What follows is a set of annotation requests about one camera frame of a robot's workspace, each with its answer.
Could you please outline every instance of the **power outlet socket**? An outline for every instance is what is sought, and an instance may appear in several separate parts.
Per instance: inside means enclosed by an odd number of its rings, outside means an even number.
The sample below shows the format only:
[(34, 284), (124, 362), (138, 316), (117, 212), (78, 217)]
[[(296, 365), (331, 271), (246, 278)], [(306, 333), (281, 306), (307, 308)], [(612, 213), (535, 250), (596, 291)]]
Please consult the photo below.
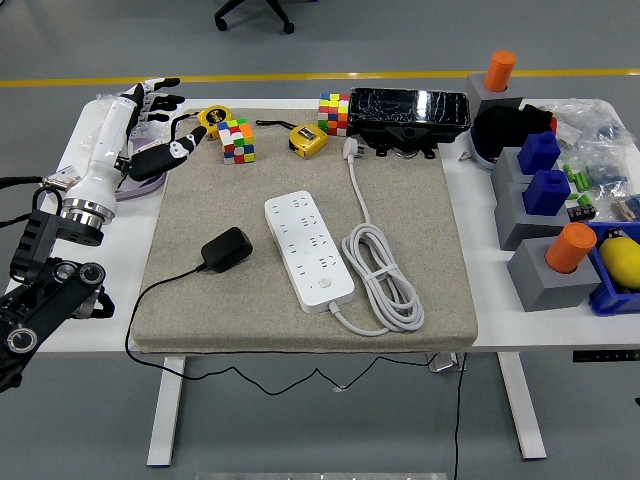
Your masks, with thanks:
[(353, 299), (355, 285), (311, 194), (267, 200), (264, 212), (291, 283), (306, 313)]

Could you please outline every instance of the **silver metal ring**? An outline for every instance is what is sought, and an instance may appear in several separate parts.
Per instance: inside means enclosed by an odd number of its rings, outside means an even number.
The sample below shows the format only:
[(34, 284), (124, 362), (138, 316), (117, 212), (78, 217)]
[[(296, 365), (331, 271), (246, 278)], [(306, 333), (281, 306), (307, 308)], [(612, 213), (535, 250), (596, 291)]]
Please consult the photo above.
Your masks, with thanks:
[(106, 207), (80, 198), (65, 198), (62, 202), (63, 218), (100, 230), (102, 225), (108, 225), (115, 214)]
[[(27, 337), (29, 337), (29, 344), (25, 346), (16, 345), (14, 343), (14, 340), (16, 339), (16, 337), (23, 336), (23, 335), (26, 335)], [(36, 348), (36, 345), (38, 345), (38, 335), (36, 334), (36, 332), (31, 330), (30, 328), (25, 328), (25, 327), (16, 328), (14, 331), (9, 333), (9, 335), (7, 335), (7, 346), (9, 347), (9, 350), (11, 350), (13, 353), (28, 353), (34, 348)]]
[(97, 285), (104, 280), (105, 271), (97, 263), (85, 263), (78, 272), (80, 279), (87, 285)]
[(71, 262), (60, 262), (53, 270), (53, 277), (56, 281), (62, 283), (67, 280), (77, 270), (77, 267)]

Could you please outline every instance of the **robotic finger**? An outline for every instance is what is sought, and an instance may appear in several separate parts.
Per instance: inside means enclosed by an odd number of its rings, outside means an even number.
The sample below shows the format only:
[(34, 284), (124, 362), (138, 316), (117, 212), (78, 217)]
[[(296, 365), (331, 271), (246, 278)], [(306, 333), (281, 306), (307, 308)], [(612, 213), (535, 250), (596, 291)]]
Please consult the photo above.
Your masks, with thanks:
[(168, 122), (171, 117), (165, 113), (142, 113), (138, 116), (139, 122)]
[(163, 87), (175, 87), (179, 84), (179, 78), (152, 78), (141, 83), (145, 94), (155, 92)]
[(133, 155), (127, 172), (129, 177), (142, 182), (181, 165), (206, 133), (207, 129), (200, 126), (169, 144), (156, 145)]
[(184, 97), (178, 95), (168, 94), (153, 94), (148, 95), (145, 98), (145, 106), (143, 112), (155, 112), (157, 110), (163, 110), (165, 112), (173, 112), (179, 105), (185, 101)]

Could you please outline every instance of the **black case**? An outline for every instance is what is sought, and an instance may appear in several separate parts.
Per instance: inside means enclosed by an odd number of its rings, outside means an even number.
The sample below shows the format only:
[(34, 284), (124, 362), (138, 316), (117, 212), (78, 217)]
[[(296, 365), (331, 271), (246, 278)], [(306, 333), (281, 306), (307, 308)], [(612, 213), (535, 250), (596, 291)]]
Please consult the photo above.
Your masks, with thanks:
[(394, 148), (433, 158), (438, 143), (452, 143), (470, 125), (469, 100), (461, 92), (351, 89), (347, 134), (360, 135), (379, 156)]

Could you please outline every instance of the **blue container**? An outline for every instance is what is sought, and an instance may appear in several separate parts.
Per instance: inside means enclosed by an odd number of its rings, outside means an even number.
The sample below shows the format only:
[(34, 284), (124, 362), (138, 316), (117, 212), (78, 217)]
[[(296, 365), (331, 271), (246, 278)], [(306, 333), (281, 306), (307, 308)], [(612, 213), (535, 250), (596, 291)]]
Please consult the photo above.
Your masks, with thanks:
[(531, 133), (518, 154), (520, 170), (533, 175), (538, 170), (551, 170), (560, 156), (560, 147), (553, 132)]
[[(598, 242), (605, 238), (605, 234), (610, 228), (620, 228), (629, 237), (640, 243), (640, 222), (594, 222), (587, 223), (587, 225), (596, 232)], [(605, 317), (618, 315), (620, 313), (640, 312), (640, 293), (618, 293), (618, 291), (616, 291), (611, 277), (609, 277), (609, 273), (604, 263), (602, 263), (602, 257), (600, 257), (597, 248), (591, 250), (589, 258), (602, 280), (600, 286), (589, 295), (589, 305), (593, 313)]]
[(562, 170), (538, 170), (522, 199), (527, 214), (555, 217), (569, 194), (569, 180)]

